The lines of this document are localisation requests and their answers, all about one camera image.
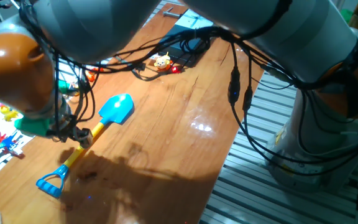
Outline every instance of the wooden tabletop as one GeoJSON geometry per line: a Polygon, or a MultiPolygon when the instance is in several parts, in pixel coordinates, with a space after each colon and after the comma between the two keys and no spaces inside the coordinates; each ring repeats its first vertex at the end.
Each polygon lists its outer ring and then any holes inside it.
{"type": "MultiPolygon", "coordinates": [[[[162,11],[172,6],[165,5],[126,49],[166,34],[177,20],[163,17],[162,11]]],[[[185,9],[174,5],[172,12],[185,9]]],[[[238,52],[244,92],[248,63],[238,52]]],[[[131,72],[101,76],[94,91],[97,111],[111,96],[128,93],[134,114],[123,125],[110,125],[71,168],[60,199],[35,183],[54,171],[77,143],[43,138],[28,143],[25,158],[13,158],[0,171],[4,224],[197,223],[238,130],[227,102],[232,68],[229,44],[216,39],[196,67],[182,74],[152,82],[131,72]]],[[[259,79],[261,69],[253,68],[259,79]]],[[[92,128],[99,119],[96,115],[84,126],[92,128]]],[[[56,179],[51,182],[60,185],[56,179]]]]}

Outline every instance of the yellow shovel handle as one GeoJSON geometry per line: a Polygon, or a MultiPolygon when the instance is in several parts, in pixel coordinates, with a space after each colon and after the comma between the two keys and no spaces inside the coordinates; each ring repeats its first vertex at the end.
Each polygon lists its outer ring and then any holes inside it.
{"type": "MultiPolygon", "coordinates": [[[[93,129],[92,129],[92,136],[95,138],[99,132],[104,128],[104,124],[102,124],[101,122],[99,122],[93,129]]],[[[63,163],[64,165],[66,165],[67,167],[70,167],[71,165],[73,165],[73,163],[76,161],[76,159],[78,158],[78,156],[80,156],[80,154],[84,151],[84,148],[82,148],[81,146],[78,146],[74,152],[69,156],[69,158],[63,163]]]]}

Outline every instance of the blue shovel blade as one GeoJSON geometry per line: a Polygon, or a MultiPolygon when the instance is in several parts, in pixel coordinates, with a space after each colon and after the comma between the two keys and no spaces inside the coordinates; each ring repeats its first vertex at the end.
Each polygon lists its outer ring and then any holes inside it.
{"type": "Polygon", "coordinates": [[[100,109],[101,122],[106,125],[114,122],[122,124],[133,113],[134,102],[132,97],[125,93],[111,97],[100,109]]]}

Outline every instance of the toy shovel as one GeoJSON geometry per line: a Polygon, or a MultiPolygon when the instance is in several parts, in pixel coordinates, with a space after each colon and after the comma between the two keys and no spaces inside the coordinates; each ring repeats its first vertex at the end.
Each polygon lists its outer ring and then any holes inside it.
{"type": "MultiPolygon", "coordinates": [[[[121,94],[111,97],[100,109],[99,115],[102,120],[92,129],[92,135],[95,138],[99,132],[109,123],[123,123],[133,112],[134,102],[130,95],[121,94]]],[[[47,174],[39,179],[36,183],[37,187],[47,194],[59,198],[62,194],[65,177],[68,169],[77,160],[78,156],[84,151],[84,148],[78,146],[70,157],[55,172],[47,174]],[[60,188],[47,182],[45,179],[50,176],[57,176],[62,180],[60,188]]]]}

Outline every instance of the yellow toy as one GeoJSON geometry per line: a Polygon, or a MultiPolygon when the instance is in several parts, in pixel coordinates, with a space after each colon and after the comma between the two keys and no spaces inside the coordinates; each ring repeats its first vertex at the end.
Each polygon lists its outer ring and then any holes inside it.
{"type": "Polygon", "coordinates": [[[154,66],[158,68],[159,71],[166,71],[171,67],[171,57],[168,56],[168,52],[166,55],[161,56],[155,60],[154,66]]]}
{"type": "Polygon", "coordinates": [[[2,103],[0,103],[0,112],[5,115],[4,120],[7,122],[11,122],[12,119],[17,118],[19,115],[19,112],[8,106],[3,105],[2,103]]]}

